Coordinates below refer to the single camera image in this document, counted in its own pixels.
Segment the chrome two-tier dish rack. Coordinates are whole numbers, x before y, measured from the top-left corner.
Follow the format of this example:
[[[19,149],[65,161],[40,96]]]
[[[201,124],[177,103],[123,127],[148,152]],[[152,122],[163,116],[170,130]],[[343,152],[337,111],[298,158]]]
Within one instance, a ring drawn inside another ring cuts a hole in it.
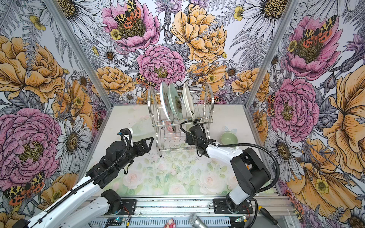
[[[202,86],[185,83],[180,89],[162,84],[158,91],[151,87],[147,105],[159,157],[166,151],[194,149],[196,140],[185,134],[192,127],[197,128],[195,135],[210,138],[215,101],[209,83]]]

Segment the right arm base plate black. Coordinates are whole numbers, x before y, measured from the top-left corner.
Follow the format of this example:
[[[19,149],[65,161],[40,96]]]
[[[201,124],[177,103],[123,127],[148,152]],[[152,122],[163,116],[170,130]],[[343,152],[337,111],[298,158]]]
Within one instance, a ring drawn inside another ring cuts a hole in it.
[[[241,204],[235,204],[228,199],[215,198],[213,199],[210,207],[214,210],[215,214],[253,214],[253,206],[247,200],[244,200]]]

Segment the light green bowl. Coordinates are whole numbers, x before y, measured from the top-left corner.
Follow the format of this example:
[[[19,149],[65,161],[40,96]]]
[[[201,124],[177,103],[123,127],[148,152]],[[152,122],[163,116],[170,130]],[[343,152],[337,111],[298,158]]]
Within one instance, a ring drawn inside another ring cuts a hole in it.
[[[220,136],[220,142],[224,145],[238,143],[237,136],[232,132],[224,132]]]

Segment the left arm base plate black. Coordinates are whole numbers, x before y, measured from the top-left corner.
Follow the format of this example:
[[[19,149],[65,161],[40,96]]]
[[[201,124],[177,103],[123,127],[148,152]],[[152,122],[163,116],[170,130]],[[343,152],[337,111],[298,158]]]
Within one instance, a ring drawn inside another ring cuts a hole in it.
[[[135,199],[120,199],[112,202],[109,206],[109,215],[127,215],[135,214],[137,200]]]

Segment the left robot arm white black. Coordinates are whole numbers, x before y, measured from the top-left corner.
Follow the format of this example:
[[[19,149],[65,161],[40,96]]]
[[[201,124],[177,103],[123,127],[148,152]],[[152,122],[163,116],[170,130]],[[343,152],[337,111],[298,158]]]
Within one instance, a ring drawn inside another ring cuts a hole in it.
[[[115,179],[121,169],[126,170],[125,166],[132,163],[134,158],[149,153],[153,143],[154,138],[152,137],[134,143],[124,139],[113,142],[106,149],[106,155],[86,173],[86,176],[75,187],[37,216],[29,220],[22,218],[13,227],[55,228],[82,203]]]

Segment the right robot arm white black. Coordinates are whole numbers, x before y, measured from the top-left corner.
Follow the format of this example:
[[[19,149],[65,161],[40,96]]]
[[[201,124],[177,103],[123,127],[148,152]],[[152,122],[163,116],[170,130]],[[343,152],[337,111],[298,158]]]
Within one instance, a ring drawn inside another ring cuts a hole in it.
[[[279,164],[265,148],[252,143],[218,144],[215,140],[206,138],[201,124],[194,124],[187,131],[180,124],[180,130],[186,134],[185,142],[194,145],[200,156],[217,159],[232,166],[238,185],[226,195],[226,205],[230,212],[236,212],[244,202],[276,185],[280,173]],[[274,161],[275,178],[269,185],[266,183],[271,180],[271,173],[253,147],[264,151]]]

